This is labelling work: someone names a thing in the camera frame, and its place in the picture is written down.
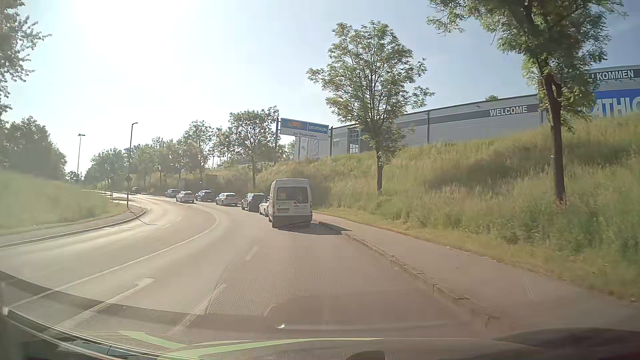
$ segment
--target road median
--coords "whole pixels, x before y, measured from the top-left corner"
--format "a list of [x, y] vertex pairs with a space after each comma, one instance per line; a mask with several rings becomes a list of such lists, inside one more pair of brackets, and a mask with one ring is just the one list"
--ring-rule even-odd
[[130, 207], [130, 209], [124, 211], [123, 213], [119, 215], [113, 215], [111, 217], [0, 236], [0, 249], [86, 233], [88, 231], [124, 224], [132, 220], [136, 220], [146, 212], [146, 210], [140, 206], [130, 205]]
[[640, 330], [640, 306], [445, 245], [314, 213], [490, 334], [553, 327]]

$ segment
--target street lamp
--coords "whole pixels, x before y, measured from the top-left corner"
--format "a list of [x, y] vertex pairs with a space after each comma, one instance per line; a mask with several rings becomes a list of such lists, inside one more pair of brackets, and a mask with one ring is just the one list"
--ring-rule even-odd
[[129, 137], [129, 166], [127, 169], [127, 209], [129, 209], [129, 190], [131, 188], [131, 146], [133, 142], [133, 125], [137, 124], [134, 122], [131, 124], [131, 136]]
[[78, 176], [78, 174], [80, 174], [80, 146], [82, 146], [82, 137], [83, 136], [84, 136], [84, 134], [78, 134], [78, 137], [80, 138], [80, 143], [78, 144], [78, 164], [76, 165], [76, 176]]

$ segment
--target building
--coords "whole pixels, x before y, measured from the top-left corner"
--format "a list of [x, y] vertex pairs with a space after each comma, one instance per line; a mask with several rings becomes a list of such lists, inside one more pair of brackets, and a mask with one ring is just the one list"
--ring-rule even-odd
[[[593, 69], [598, 81], [594, 117], [618, 117], [640, 111], [640, 65]], [[537, 94], [477, 101], [407, 113], [396, 120], [401, 129], [413, 128], [407, 146], [437, 142], [494, 138], [535, 129], [547, 124], [545, 111], [538, 111]], [[332, 128], [328, 141], [296, 137], [295, 159], [358, 154], [371, 150], [364, 133], [353, 125]]]

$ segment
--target decathlon sign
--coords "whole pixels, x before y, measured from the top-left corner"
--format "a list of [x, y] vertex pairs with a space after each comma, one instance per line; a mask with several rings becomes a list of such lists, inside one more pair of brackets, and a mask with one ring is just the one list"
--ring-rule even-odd
[[280, 134], [329, 140], [329, 125], [315, 124], [294, 119], [280, 118]]

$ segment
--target road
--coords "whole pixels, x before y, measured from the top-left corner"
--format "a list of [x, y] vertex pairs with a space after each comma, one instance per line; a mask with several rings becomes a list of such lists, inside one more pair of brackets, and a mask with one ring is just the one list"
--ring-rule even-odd
[[1, 249], [2, 302], [80, 334], [120, 331], [125, 344], [133, 332], [181, 343], [483, 336], [334, 230], [272, 229], [257, 213], [211, 203], [132, 201], [147, 208], [139, 220]]

